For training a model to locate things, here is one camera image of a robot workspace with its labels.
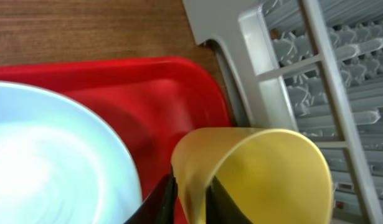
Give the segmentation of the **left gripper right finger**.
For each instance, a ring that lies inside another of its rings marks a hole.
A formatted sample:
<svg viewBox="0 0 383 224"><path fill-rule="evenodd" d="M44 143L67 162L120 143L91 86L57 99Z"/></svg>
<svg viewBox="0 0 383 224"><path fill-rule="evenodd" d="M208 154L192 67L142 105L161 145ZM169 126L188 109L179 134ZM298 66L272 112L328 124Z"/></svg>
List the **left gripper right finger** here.
<svg viewBox="0 0 383 224"><path fill-rule="evenodd" d="M207 224L252 224L214 177L206 190Z"/></svg>

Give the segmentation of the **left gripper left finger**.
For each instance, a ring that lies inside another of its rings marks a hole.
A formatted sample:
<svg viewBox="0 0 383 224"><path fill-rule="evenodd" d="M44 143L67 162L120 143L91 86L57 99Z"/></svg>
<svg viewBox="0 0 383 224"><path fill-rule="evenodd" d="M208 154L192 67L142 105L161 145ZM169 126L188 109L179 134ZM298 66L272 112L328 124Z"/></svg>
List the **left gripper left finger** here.
<svg viewBox="0 0 383 224"><path fill-rule="evenodd" d="M124 224L174 224L178 186L171 167L144 200L137 211Z"/></svg>

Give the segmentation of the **yellow plastic cup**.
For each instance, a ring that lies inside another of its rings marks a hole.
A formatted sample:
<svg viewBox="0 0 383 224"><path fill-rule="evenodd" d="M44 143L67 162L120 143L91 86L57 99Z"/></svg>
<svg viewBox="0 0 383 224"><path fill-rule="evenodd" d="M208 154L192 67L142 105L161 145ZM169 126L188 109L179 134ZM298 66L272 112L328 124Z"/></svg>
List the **yellow plastic cup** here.
<svg viewBox="0 0 383 224"><path fill-rule="evenodd" d="M332 179L318 147L287 129L200 128L171 165L189 223L206 223L206 190L218 178L252 223L329 223Z"/></svg>

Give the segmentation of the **light blue bowl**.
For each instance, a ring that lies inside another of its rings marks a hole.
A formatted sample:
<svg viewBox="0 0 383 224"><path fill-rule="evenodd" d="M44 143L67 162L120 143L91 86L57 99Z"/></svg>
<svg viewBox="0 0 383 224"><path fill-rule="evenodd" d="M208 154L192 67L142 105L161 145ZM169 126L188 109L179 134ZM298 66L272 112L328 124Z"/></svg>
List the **light blue bowl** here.
<svg viewBox="0 0 383 224"><path fill-rule="evenodd" d="M101 117L0 82L0 223L124 223L141 203L132 156Z"/></svg>

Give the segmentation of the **grey dishwasher rack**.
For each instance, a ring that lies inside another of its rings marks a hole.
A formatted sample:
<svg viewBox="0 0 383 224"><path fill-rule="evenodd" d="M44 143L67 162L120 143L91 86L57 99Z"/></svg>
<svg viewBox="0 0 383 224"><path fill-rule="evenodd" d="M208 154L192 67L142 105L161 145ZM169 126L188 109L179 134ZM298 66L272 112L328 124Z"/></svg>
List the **grey dishwasher rack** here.
<svg viewBox="0 0 383 224"><path fill-rule="evenodd" d="M184 0L239 126L316 143L334 223L383 223L383 0Z"/></svg>

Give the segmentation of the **red serving tray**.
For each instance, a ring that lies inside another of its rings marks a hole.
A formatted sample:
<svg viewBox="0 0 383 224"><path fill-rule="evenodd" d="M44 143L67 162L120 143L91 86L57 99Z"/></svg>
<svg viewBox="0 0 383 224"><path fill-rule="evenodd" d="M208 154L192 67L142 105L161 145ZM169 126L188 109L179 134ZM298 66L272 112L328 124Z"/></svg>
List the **red serving tray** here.
<svg viewBox="0 0 383 224"><path fill-rule="evenodd" d="M0 82L58 93L101 117L132 156L142 203L170 174L171 154L183 136L230 125L219 86L201 67L179 57L0 67ZM185 222L176 199L174 223Z"/></svg>

